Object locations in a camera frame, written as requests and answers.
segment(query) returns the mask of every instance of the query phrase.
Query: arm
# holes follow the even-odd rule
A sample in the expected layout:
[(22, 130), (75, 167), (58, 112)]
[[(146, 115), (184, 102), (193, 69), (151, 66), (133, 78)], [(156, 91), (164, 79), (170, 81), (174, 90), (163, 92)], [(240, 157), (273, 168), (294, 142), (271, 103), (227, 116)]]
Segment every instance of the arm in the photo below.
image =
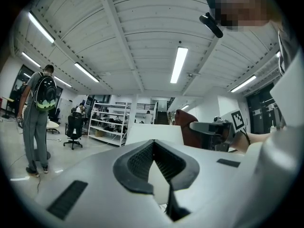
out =
[[(257, 142), (264, 142), (271, 135), (271, 133), (266, 133), (266, 134), (247, 133), (247, 135), (251, 143), (257, 143)], [(249, 147), (249, 143), (244, 134), (242, 134), (241, 132), (237, 132), (230, 147), (242, 152), (246, 152)]]
[(25, 101), (27, 100), (27, 97), (28, 97), (28, 95), (30, 93), (30, 89), (31, 89), (31, 87), (27, 86), (25, 88), (25, 90), (23, 91), (23, 93), (22, 93), (22, 96), (20, 98), (20, 104), (19, 104), (19, 112), (18, 112), (17, 117), (21, 117), (22, 116), (22, 110), (23, 110)]

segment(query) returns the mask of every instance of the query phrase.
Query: floor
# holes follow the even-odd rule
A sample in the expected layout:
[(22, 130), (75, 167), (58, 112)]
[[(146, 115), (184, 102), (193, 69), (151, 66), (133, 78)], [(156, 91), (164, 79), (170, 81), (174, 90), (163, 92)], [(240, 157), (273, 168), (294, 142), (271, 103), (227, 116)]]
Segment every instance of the floor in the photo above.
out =
[(49, 173), (44, 174), (43, 170), (37, 162), (39, 178), (29, 177), (25, 168), (28, 161), (24, 155), (24, 143), (22, 129), (17, 128), (16, 121), (13, 118), (4, 119), (0, 117), (0, 156), (1, 161), (7, 168), (8, 178), (17, 191), (27, 194), (31, 198), (35, 198), (39, 189), (48, 184), (54, 177), (60, 175), (66, 168), (75, 165), (80, 160), (99, 152), (112, 150), (117, 148), (114, 145), (106, 145), (106, 143), (87, 137), (82, 137), (81, 144), (83, 148), (74, 146), (71, 150), (71, 144), (63, 146), (63, 142), (67, 142), (67, 136), (64, 134), (65, 126), (59, 126), (60, 134), (47, 132), (47, 151), (50, 152), (51, 158), (48, 160)]

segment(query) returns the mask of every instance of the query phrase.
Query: white shelving unit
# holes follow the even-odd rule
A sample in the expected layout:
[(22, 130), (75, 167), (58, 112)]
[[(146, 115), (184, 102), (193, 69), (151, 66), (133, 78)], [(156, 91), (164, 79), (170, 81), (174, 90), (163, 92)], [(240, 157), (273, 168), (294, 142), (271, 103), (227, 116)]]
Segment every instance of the white shelving unit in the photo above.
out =
[[(122, 110), (123, 114), (102, 112), (101, 110), (97, 111), (95, 109), (98, 106), (100, 106), (101, 108), (102, 107), (117, 108), (120, 111)], [(129, 107), (128, 107), (127, 103), (125, 105), (124, 104), (118, 104), (117, 105), (117, 104), (94, 103), (93, 110), (92, 110), (92, 113), (91, 113), (89, 129), (88, 129), (89, 134), (88, 134), (87, 137), (88, 138), (91, 137), (91, 138), (94, 138), (94, 139), (97, 139), (97, 140), (100, 140), (100, 141), (103, 141), (103, 142), (107, 142), (107, 143), (110, 143), (110, 144), (122, 146), (122, 144), (125, 143), (125, 138), (124, 137), (126, 136), (126, 134), (123, 133), (123, 130), (124, 130), (124, 126), (127, 125), (127, 124), (124, 124), (124, 119), (125, 119), (125, 116), (127, 114), (127, 109), (128, 108)], [(98, 119), (92, 118), (94, 113), (97, 113), (97, 116), (101, 116), (101, 117), (98, 117)], [(117, 124), (117, 123), (111, 123), (111, 122), (104, 121), (105, 118), (103, 117), (103, 115), (122, 116), (123, 117), (123, 123), (118, 123)], [(98, 123), (104, 123), (104, 124), (106, 123), (106, 124), (111, 124), (111, 125), (119, 125), (119, 126), (121, 126), (121, 132), (111, 132), (111, 131), (105, 130), (101, 126), (94, 126), (94, 125), (92, 125), (92, 121), (95, 121), (95, 122), (98, 122)], [(116, 136), (114, 136), (114, 137), (109, 137), (109, 136), (96, 137), (94, 134), (90, 134), (90, 128), (100, 130), (100, 131), (103, 131), (105, 133), (110, 133), (110, 134), (113, 134), (113, 135), (116, 135)]]

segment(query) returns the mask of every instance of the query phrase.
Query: office chair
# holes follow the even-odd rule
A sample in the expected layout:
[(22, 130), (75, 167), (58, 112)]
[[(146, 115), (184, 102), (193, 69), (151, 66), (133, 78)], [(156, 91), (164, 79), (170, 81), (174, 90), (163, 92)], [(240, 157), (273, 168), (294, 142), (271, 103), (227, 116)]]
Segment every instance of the office chair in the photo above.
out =
[[(60, 125), (60, 122), (59, 122), (59, 119), (60, 119), (60, 118), (58, 118), (58, 116), (59, 116), (59, 114), (60, 114), (60, 109), (59, 109), (59, 108), (58, 108), (57, 110), (55, 110), (55, 108), (52, 109), (52, 110), (49, 110), (48, 114), (49, 114), (49, 115), (48, 115), (49, 120), (51, 120), (52, 122), (55, 122), (55, 123), (57, 123), (58, 125)], [(57, 129), (55, 129), (55, 128), (48, 128), (47, 131), (52, 131), (53, 134), (54, 134), (54, 131), (60, 133), (60, 132), (59, 132)]]
[(77, 114), (74, 114), (74, 115), (68, 116), (67, 120), (68, 120), (68, 126), (66, 126), (66, 135), (71, 140), (69, 140), (68, 142), (64, 142), (63, 146), (65, 146), (66, 143), (71, 143), (72, 150), (74, 149), (74, 144), (78, 144), (82, 148), (82, 144), (78, 141), (75, 141), (76, 139), (81, 137), (82, 125), (83, 125), (82, 117)]

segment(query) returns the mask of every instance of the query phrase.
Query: sneaker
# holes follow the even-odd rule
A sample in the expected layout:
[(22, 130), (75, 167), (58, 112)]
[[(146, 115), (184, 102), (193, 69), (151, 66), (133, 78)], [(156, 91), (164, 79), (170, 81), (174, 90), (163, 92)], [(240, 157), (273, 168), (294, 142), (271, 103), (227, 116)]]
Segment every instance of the sneaker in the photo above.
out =
[(44, 172), (45, 174), (48, 173), (48, 166), (43, 167), (43, 172)]
[(26, 168), (26, 171), (29, 175), (34, 176), (34, 177), (39, 177), (39, 173), (37, 170), (32, 170), (30, 167)]

